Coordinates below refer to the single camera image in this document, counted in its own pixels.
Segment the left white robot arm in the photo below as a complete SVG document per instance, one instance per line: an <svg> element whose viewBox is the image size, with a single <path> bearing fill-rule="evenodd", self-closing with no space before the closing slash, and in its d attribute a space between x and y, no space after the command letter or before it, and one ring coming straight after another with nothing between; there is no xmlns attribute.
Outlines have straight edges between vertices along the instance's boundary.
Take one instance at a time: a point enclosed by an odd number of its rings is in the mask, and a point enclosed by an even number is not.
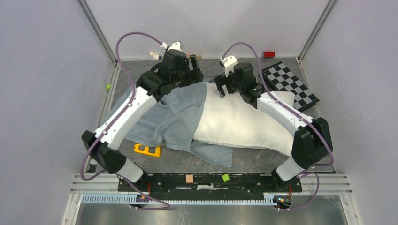
<svg viewBox="0 0 398 225"><path fill-rule="evenodd" d="M140 76L127 99L103 125L82 134L90 157L109 174L127 178L136 191L144 190L147 186L144 171L118 148L136 122L165 95L175 88L199 83L203 78L196 55L167 50L160 63Z"/></svg>

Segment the white pillow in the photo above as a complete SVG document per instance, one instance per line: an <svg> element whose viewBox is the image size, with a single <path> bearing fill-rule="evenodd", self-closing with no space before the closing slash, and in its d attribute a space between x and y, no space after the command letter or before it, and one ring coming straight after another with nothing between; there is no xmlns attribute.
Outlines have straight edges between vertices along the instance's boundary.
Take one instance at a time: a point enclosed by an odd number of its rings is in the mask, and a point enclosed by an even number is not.
<svg viewBox="0 0 398 225"><path fill-rule="evenodd" d="M214 83L207 83L206 91L195 140L291 155L293 137L279 122L245 103L237 92L220 97Z"/></svg>

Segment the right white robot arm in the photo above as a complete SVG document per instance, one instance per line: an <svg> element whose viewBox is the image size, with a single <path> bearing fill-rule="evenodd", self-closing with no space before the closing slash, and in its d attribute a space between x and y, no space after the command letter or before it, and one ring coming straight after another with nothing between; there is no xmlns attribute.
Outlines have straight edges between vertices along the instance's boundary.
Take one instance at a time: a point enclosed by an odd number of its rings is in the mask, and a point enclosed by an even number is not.
<svg viewBox="0 0 398 225"><path fill-rule="evenodd" d="M284 191L292 178L302 176L326 156L334 159L330 130L324 118L314 119L299 112L266 85L257 83L250 63L225 61L221 66L224 73L214 78L221 97L238 92L244 102L271 116L293 137L291 156L272 171L274 190Z"/></svg>

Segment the blue grey pillowcase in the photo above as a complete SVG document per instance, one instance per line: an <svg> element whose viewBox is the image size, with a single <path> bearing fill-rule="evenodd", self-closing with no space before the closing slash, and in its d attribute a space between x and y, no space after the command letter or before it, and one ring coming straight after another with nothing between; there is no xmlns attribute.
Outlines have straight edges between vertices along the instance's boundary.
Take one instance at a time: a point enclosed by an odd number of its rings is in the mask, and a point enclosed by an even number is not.
<svg viewBox="0 0 398 225"><path fill-rule="evenodd" d="M127 132L126 140L147 147L186 151L203 161L232 167L233 148L193 139L206 99L205 82L176 88L149 109Z"/></svg>

